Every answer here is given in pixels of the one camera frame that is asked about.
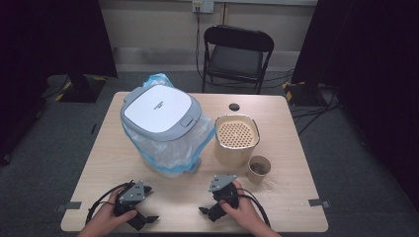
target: chair backrest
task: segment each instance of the chair backrest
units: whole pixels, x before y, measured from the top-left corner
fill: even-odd
[[[270,36],[261,31],[216,25],[209,27],[204,33],[206,49],[208,44],[236,47],[247,50],[272,52],[274,41]]]

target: chair leg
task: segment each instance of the chair leg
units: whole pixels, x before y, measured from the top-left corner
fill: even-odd
[[[256,91],[256,95],[260,95],[261,94],[261,89],[262,89],[262,82],[259,82],[257,84],[257,86],[258,86],[258,90]]]
[[[204,76],[203,76],[203,88],[201,89],[201,93],[204,93],[204,92],[206,91],[206,82],[207,82],[206,77],[207,77],[207,74],[206,74],[206,73],[205,73],[205,71],[204,71]]]

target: chair seat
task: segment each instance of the chair seat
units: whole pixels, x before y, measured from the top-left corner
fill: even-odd
[[[216,45],[209,61],[208,74],[231,74],[259,79],[263,53]]]

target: wooden table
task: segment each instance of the wooden table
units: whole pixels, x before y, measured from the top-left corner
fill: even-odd
[[[71,201],[82,201],[80,209],[67,209],[61,222],[64,231],[80,231],[90,208],[116,185],[143,180],[154,193],[137,205],[144,216],[159,215],[140,232],[148,233],[243,233],[228,215],[211,222],[198,207],[215,204],[208,192],[215,174],[235,174],[244,189],[264,206],[272,228],[278,232],[324,232],[328,223],[322,206],[310,206],[318,198],[293,119],[285,98],[280,96],[191,94],[213,121],[234,114],[228,106],[240,106],[238,114],[252,117],[259,128],[260,142],[252,155],[270,159],[271,172],[260,185],[246,177],[246,166],[227,168],[213,155],[215,137],[201,153],[202,164],[195,174],[168,179],[145,167],[138,151],[124,133],[120,110],[126,92],[116,93],[92,148]],[[135,232],[123,224],[117,232]]]

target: electrical outlet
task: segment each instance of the electrical outlet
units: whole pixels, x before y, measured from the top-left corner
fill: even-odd
[[[193,1],[192,2],[192,12],[203,12],[204,11],[204,2],[203,1]]]
[[[203,5],[204,13],[213,13],[213,2],[205,1]]]

